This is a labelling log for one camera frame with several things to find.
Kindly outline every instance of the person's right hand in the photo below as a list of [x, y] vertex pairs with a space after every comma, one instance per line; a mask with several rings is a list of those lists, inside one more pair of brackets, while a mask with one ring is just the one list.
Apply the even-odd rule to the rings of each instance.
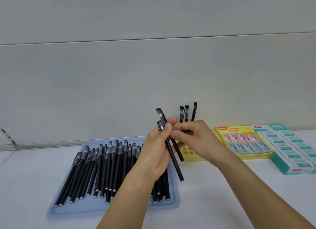
[[202, 120], [173, 126], [170, 136], [188, 145], [197, 155], [214, 166], [226, 161], [227, 157], [233, 154]]

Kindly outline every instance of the forearm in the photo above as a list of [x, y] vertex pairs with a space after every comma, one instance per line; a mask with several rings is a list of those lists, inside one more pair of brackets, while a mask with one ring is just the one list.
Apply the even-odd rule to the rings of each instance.
[[254, 228], [315, 228], [233, 153], [218, 168]]
[[143, 168], [132, 168], [96, 229], [140, 229], [155, 180]]

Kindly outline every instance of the person's right arm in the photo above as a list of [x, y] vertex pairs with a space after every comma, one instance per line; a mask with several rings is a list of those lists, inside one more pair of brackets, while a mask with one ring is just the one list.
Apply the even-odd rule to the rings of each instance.
[[180, 123], [171, 137], [221, 171], [255, 229], [315, 228], [223, 145], [205, 122]]

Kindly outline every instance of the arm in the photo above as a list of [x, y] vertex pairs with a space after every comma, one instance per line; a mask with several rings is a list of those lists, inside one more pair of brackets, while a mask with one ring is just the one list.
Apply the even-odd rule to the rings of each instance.
[[176, 117], [170, 118], [161, 133], [156, 126], [148, 134], [136, 164], [124, 179], [96, 229], [142, 227], [154, 183], [170, 161], [165, 140], [172, 132], [171, 124], [177, 121]]
[[315, 228], [225, 147], [203, 121], [181, 123], [173, 129], [174, 139], [219, 168], [254, 228]]

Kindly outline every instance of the blue tray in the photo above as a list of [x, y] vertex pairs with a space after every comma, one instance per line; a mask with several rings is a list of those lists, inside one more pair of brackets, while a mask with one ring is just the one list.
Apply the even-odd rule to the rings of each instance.
[[[99, 147], [100, 143], [109, 144], [109, 141], [115, 142], [115, 140], [119, 140], [119, 142], [123, 142], [127, 139], [129, 144], [136, 143], [136, 145], [142, 145], [146, 139], [146, 137], [130, 137], [130, 138], [113, 138], [113, 139], [105, 139], [105, 140], [95, 140], [89, 141], [85, 143], [80, 151], [83, 151], [86, 146], [92, 148]], [[64, 219], [64, 218], [77, 218], [77, 217], [90, 217], [96, 215], [103, 215], [106, 210], [109, 208], [109, 204], [105, 204], [105, 198], [100, 198], [98, 194], [97, 198], [93, 198], [92, 196], [85, 195], [84, 199], [76, 200], [73, 204], [69, 203], [69, 199], [66, 200], [65, 204], [61, 207], [55, 207], [55, 202], [57, 197], [67, 179], [67, 176], [70, 172], [67, 173], [65, 179], [61, 186], [59, 187], [49, 209], [47, 210], [46, 217], [48, 219]], [[179, 191], [177, 186], [177, 174], [172, 162], [168, 165], [168, 179], [169, 179], [169, 190], [170, 190], [170, 200], [166, 201], [163, 198], [163, 202], [161, 203], [153, 203], [152, 198], [150, 198], [147, 211], [156, 211], [156, 210], [167, 210], [167, 209], [175, 209], [180, 205]]]

